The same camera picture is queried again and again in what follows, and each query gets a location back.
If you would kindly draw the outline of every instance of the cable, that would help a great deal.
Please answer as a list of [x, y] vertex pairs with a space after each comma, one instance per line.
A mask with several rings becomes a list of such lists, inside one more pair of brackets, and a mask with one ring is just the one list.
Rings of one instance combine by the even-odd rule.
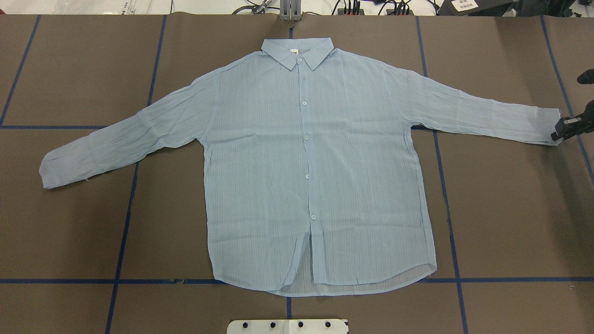
[[338, 1], [336, 1], [336, 5], [334, 5], [334, 9], [332, 10], [331, 15], [334, 15], [334, 12], [336, 12], [336, 8], [338, 7], [338, 4], [340, 3], [340, 1], [343, 1], [345, 3], [345, 9], [346, 9], [346, 0], [338, 0]]
[[[236, 10], [234, 10], [233, 13], [231, 13], [232, 15], [235, 15], [241, 11], [245, 11], [245, 10], [251, 10], [252, 13], [255, 12], [255, 10], [260, 6], [254, 2], [251, 2], [250, 0], [246, 0], [247, 2], [249, 2], [250, 4], [252, 4], [252, 6], [243, 6], [243, 7], [239, 7]], [[279, 7], [271, 7], [271, 6], [266, 6], [265, 8], [271, 9], [271, 10], [280, 10]]]
[[388, 1], [384, 2], [384, 4], [381, 6], [380, 12], [377, 13], [378, 16], [381, 14], [381, 11], [384, 10], [384, 7], [387, 4], [389, 4], [389, 3], [393, 3], [394, 4], [394, 9], [396, 9], [396, 1], [394, 1], [394, 0], [388, 0]]
[[435, 10], [435, 16], [437, 16], [437, 11], [440, 9], [440, 7], [437, 5], [437, 1], [436, 0], [433, 0], [433, 1], [427, 0], [427, 1], [429, 1], [429, 3], [431, 5], [433, 5], [433, 9]]

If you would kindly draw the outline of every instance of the brown table surface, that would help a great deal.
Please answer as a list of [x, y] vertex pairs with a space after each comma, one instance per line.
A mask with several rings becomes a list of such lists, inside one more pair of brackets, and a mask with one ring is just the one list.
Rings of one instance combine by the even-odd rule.
[[544, 147], [413, 132], [438, 270], [403, 289], [284, 298], [213, 280], [203, 148], [55, 190], [45, 153], [113, 124], [265, 38], [337, 48], [468, 93], [579, 114], [587, 18], [0, 15], [0, 332], [225, 333], [338, 317], [351, 333], [593, 333], [594, 134]]

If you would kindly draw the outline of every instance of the white floor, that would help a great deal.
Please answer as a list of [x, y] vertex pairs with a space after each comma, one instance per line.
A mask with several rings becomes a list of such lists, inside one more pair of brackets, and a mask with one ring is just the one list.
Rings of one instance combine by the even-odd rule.
[[[278, 3], [279, 0], [273, 0], [270, 5], [278, 7]], [[438, 5], [442, 3], [443, 0], [437, 0]], [[302, 0], [301, 4], [302, 11], [330, 15], [336, 0]], [[249, 5], [247, 0], [0, 0], [0, 9], [7, 14], [168, 14], [175, 11], [231, 14], [244, 5]], [[410, 0], [409, 6], [415, 15], [435, 15], [428, 0]], [[377, 15], [381, 5], [362, 1], [361, 8], [367, 15]], [[384, 8], [382, 15], [386, 14], [387, 8], [392, 8], [392, 4]], [[576, 1], [571, 9], [584, 17], [594, 17], [593, 6], [581, 6]]]

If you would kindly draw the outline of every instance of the button-up shirt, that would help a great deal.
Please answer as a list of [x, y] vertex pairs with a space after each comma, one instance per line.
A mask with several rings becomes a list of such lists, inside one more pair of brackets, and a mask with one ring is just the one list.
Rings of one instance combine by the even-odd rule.
[[471, 96], [329, 38], [265, 40], [51, 151], [40, 174], [58, 187], [198, 140], [216, 279], [286, 296], [369, 294], [437, 268], [412, 126], [555, 145], [559, 117]]

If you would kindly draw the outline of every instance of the wrinkled fabric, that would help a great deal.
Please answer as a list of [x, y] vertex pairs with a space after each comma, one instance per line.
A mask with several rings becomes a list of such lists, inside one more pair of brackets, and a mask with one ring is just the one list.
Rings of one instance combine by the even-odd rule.
[[261, 52], [49, 152], [39, 172], [45, 188], [59, 187], [198, 140], [216, 279], [285, 296], [369, 294], [437, 269], [412, 126], [555, 145], [559, 117], [328, 38], [265, 40]]

